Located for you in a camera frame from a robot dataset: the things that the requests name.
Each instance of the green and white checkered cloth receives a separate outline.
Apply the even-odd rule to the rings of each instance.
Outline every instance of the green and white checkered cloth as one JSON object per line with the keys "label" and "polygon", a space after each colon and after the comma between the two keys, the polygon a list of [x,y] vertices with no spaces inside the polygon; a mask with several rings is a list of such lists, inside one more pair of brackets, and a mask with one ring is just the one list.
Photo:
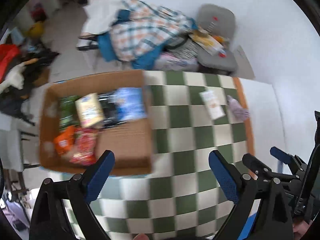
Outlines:
{"label": "green and white checkered cloth", "polygon": [[[131,240],[145,233],[150,240],[180,235],[210,236],[233,207],[209,168],[208,155],[218,149],[241,173],[247,153],[245,128],[227,106],[238,98],[228,76],[145,71],[152,93],[153,173],[109,177],[93,213],[112,240]],[[213,90],[225,117],[211,121],[199,92]],[[61,179],[70,179],[62,174]],[[78,238],[84,238],[69,201],[67,214]]]}

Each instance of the purple cloth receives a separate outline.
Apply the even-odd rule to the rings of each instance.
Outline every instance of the purple cloth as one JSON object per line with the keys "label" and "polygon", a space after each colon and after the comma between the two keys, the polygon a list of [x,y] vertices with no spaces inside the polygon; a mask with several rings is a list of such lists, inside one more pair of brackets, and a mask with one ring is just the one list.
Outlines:
{"label": "purple cloth", "polygon": [[244,121],[249,118],[248,109],[243,108],[236,99],[228,95],[227,100],[231,112],[237,119],[239,119],[240,121]]}

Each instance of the cardboard box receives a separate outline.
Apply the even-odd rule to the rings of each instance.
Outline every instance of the cardboard box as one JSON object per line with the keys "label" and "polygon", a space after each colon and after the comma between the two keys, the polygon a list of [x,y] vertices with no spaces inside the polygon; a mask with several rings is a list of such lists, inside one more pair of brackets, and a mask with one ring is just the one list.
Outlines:
{"label": "cardboard box", "polygon": [[34,86],[37,88],[43,86],[44,84],[47,84],[49,81],[49,75],[50,68],[46,67],[44,70],[42,70],[38,79],[33,82]]}
{"label": "cardboard box", "polygon": [[[120,87],[141,87],[145,110],[150,106],[144,89],[141,70],[129,70],[93,74],[72,80],[58,82],[48,87],[43,103],[40,121],[40,164],[50,170],[82,173],[79,168],[55,152],[53,139],[59,135],[59,98],[71,95],[85,96],[90,93],[105,93]],[[151,172],[152,131],[147,118],[129,121],[114,128],[103,130],[99,135],[95,154],[99,158],[105,150],[115,154],[113,175],[136,175]]]}

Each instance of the red snack bag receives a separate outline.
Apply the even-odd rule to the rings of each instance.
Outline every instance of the red snack bag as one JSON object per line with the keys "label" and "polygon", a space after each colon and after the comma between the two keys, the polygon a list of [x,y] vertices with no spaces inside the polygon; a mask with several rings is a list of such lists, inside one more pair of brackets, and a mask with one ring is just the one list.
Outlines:
{"label": "red snack bag", "polygon": [[78,138],[71,150],[71,163],[89,166],[96,163],[94,147],[97,141],[98,130],[92,128],[79,128],[76,131]]}

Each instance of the gray seat cushion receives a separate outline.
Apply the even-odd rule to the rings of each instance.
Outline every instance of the gray seat cushion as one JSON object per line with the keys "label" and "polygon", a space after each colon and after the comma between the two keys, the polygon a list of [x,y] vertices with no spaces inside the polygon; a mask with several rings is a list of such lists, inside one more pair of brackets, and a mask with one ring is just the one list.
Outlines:
{"label": "gray seat cushion", "polygon": [[226,54],[226,57],[220,57],[219,54],[211,56],[199,46],[197,58],[198,62],[204,67],[233,72],[238,66],[235,56],[230,50],[226,50]]}

